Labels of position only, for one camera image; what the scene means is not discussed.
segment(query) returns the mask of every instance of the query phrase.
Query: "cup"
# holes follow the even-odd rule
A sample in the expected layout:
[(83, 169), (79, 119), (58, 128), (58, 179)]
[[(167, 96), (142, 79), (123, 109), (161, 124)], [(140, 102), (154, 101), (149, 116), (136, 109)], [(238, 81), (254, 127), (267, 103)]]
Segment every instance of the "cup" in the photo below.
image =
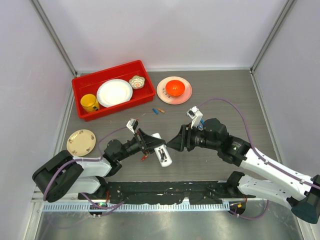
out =
[(92, 113), (100, 109), (98, 99), (93, 94), (84, 95), (80, 100), (80, 104), (87, 113)]

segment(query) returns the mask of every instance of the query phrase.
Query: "red tray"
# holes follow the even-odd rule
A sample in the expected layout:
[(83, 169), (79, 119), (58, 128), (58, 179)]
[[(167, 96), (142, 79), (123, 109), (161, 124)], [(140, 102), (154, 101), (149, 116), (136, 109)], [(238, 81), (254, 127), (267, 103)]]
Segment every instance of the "red tray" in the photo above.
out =
[[(87, 113), (82, 108), (80, 104), (81, 98), (86, 94), (93, 94), (96, 96), (98, 88), (106, 81), (112, 79), (123, 79), (129, 82), (129, 80), (135, 75), (145, 78), (144, 87), (140, 89), (134, 89), (132, 98), (129, 101), (111, 107), (104, 107), (100, 105), (100, 109), (98, 111), (91, 113)], [(91, 121), (150, 102), (156, 95), (156, 90), (146, 72), (143, 63), (140, 60), (115, 66), (85, 76), (76, 77), (72, 80), (72, 87), (78, 116), (85, 121)]]

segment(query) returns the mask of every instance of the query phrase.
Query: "blue object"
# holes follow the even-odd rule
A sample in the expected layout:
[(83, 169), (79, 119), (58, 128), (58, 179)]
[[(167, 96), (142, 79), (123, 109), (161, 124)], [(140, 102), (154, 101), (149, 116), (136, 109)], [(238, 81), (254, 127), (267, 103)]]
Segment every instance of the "blue object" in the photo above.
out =
[(152, 110), (154, 111), (155, 114), (159, 114), (159, 111), (155, 108), (152, 108)]

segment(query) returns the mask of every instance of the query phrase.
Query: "wall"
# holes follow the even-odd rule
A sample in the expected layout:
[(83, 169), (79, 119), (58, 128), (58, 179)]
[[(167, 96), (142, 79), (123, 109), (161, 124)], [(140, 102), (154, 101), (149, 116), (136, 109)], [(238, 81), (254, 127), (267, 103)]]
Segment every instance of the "wall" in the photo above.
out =
[(251, 67), (286, 0), (40, 0), (78, 71)]
[(0, 7), (0, 236), (21, 240), (35, 184), (53, 154), (72, 76), (27, 0)]
[(319, 13), (320, 1), (298, 0), (256, 71), (283, 162), (311, 176), (320, 174)]

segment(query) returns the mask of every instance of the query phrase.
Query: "red bowl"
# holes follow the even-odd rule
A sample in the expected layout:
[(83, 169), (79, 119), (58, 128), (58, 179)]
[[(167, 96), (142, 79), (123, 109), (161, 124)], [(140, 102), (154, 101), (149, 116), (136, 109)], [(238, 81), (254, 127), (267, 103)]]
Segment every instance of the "red bowl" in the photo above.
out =
[(179, 80), (168, 81), (168, 83), (165, 85), (165, 91), (173, 97), (182, 95), (185, 92), (185, 89), (186, 87), (184, 83)]

